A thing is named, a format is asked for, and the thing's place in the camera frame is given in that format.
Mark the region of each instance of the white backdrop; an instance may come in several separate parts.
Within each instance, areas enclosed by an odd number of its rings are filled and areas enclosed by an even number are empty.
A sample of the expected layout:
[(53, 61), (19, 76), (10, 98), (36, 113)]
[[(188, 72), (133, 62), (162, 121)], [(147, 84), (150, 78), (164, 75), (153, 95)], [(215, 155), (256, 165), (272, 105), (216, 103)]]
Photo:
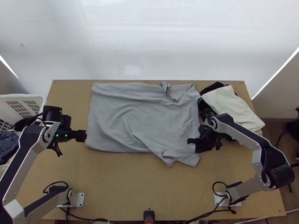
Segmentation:
[(0, 55), (31, 93), (53, 79), (244, 80), (299, 46), (298, 0), (0, 0)]

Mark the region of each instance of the white cloth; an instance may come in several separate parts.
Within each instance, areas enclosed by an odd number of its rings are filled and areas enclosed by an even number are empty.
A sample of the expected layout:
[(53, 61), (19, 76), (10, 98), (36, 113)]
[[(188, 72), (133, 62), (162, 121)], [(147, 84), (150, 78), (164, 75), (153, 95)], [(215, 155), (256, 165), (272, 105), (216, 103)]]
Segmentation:
[(235, 122), (262, 134), (265, 123), (250, 109), (247, 103), (235, 95), (231, 85), (227, 85), (202, 95), (203, 100), (217, 113), (228, 113)]
[(171, 167), (195, 167), (199, 154), (188, 138), (199, 137), (194, 84), (97, 84), (92, 87), (86, 145), (108, 152), (152, 152)]

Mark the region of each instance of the white laundry basket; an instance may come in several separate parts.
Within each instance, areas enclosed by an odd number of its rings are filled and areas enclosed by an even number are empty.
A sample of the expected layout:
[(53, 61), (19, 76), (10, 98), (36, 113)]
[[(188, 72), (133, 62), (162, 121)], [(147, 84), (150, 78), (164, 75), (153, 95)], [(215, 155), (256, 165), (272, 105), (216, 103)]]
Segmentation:
[(43, 95), (36, 94), (0, 95), (0, 133), (23, 118), (41, 113), (46, 101)]

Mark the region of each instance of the black cable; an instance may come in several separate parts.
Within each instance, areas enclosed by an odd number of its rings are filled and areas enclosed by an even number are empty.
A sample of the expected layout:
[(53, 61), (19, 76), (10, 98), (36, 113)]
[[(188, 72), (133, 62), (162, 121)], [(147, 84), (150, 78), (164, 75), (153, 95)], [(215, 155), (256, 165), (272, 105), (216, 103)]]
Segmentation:
[(216, 209), (217, 209), (218, 206), (221, 204), (221, 202), (223, 202), (226, 198), (227, 198), (227, 196), (223, 197), (223, 198), (220, 200), (220, 202), (216, 205), (216, 207), (214, 208), (213, 211), (207, 212), (207, 213), (202, 214), (202, 215), (200, 215), (200, 216), (198, 216), (198, 217), (196, 217), (196, 218), (193, 218), (193, 219), (191, 219), (191, 220), (188, 220), (188, 221), (186, 222), (186, 224), (189, 224), (189, 223), (191, 223), (191, 222), (193, 222), (193, 221), (195, 221), (195, 220), (201, 219), (201, 218), (208, 217), (209, 215), (211, 215), (211, 214), (213, 214), (213, 213), (215, 213), (215, 212), (228, 212), (228, 211), (229, 211), (229, 212), (231, 212), (231, 213), (233, 213), (233, 214), (236, 214), (236, 211), (235, 211), (235, 210), (232, 210), (231, 207), (228, 207), (228, 209), (223, 209), (223, 210), (217, 210), (217, 211), (216, 211)]
[(66, 214), (65, 214), (65, 220), (67, 221), (67, 224), (70, 224), (70, 221), (68, 220), (68, 214), (70, 213), (70, 210), (71, 210), (71, 208), (68, 207), (68, 208), (67, 208), (67, 212), (66, 212)]
[(48, 186), (46, 186), (46, 188), (43, 190), (43, 193), (44, 194), (48, 194), (48, 192), (46, 191), (46, 189), (54, 184), (58, 184), (58, 183), (63, 183), (65, 184), (65, 186), (69, 187), (68, 183), (67, 182), (64, 182), (64, 181), (56, 181), (56, 182), (53, 182), (52, 184), (49, 184)]
[(67, 215), (70, 215), (74, 218), (77, 218), (77, 219), (80, 219), (80, 220), (85, 220), (85, 221), (92, 221), (92, 222), (95, 222), (95, 221), (100, 221), (100, 222), (108, 222), (107, 219), (104, 219), (104, 218), (96, 218), (96, 219), (90, 219), (90, 218), (82, 218), (82, 217), (78, 217), (78, 216), (75, 216), (73, 215), (72, 213), (64, 210), (63, 208), (60, 208), (62, 211), (64, 211)]
[(280, 140), (282, 139), (282, 137), (287, 133), (286, 128), (281, 132), (281, 134), (278, 137), (277, 143), (274, 145), (276, 148), (278, 148), (278, 144), (280, 142)]
[(214, 194), (217, 195), (217, 196), (219, 196), (219, 197), (226, 197), (226, 195), (219, 195), (219, 194), (217, 194), (217, 193), (215, 192), (215, 190), (214, 190), (214, 186), (215, 186), (215, 184), (218, 184), (218, 183), (220, 183), (220, 184), (224, 184), (224, 185), (227, 187), (227, 185), (226, 185), (225, 183), (223, 183), (223, 182), (221, 182), (221, 181), (216, 181), (216, 182), (213, 183), (213, 185), (212, 185), (212, 190), (213, 190)]
[[(63, 183), (63, 184), (65, 184), (66, 187), (69, 187), (68, 183), (65, 182), (65, 181), (56, 181), (56, 182), (53, 182), (53, 183), (49, 184), (48, 186), (46, 186), (46, 188), (43, 190), (43, 193), (44, 193), (44, 194), (48, 194), (48, 192), (46, 191), (46, 189), (47, 189), (48, 187), (50, 187), (50, 186), (52, 186), (52, 185), (54, 185), (54, 184), (58, 184), (58, 183)], [(65, 212), (65, 220), (67, 221), (67, 224), (70, 224), (70, 222), (69, 222), (69, 220), (68, 220), (68, 216), (69, 216), (69, 215), (72, 216), (72, 217), (74, 217), (74, 218), (80, 219), (80, 220), (92, 221), (91, 223), (94, 223), (95, 221), (108, 222), (108, 220), (107, 220), (107, 219), (104, 219), (104, 218), (89, 219), (89, 218), (81, 218), (81, 217), (75, 216), (75, 215), (73, 215), (72, 213), (70, 213), (70, 210), (71, 210), (70, 207), (68, 207), (67, 210), (64, 210), (63, 208), (60, 208), (60, 209), (61, 209), (62, 211)]]
[[(296, 111), (298, 113), (296, 121), (299, 119), (299, 108), (296, 108)], [(284, 128), (284, 130), (280, 133), (277, 143), (274, 145), (276, 148), (278, 148), (279, 142), (282, 139), (282, 137), (287, 133), (287, 128)]]
[(43, 119), (41, 119), (41, 118), (36, 118), (37, 120), (41, 120), (42, 121), (42, 123), (44, 124), (44, 126), (46, 126), (47, 127), (47, 125), (46, 125), (46, 122), (43, 120)]
[(35, 118), (37, 118), (37, 117), (39, 117), (40, 115), (43, 115), (43, 114), (45, 114), (45, 113), (46, 113), (46, 111), (44, 111), (44, 112), (42, 112), (42, 113), (39, 113), (39, 114), (37, 114), (37, 115), (34, 115), (34, 116), (30, 117), (30, 118), (25, 122), (24, 127), (27, 126), (27, 123), (28, 123), (29, 121), (32, 121), (33, 119), (35, 119)]

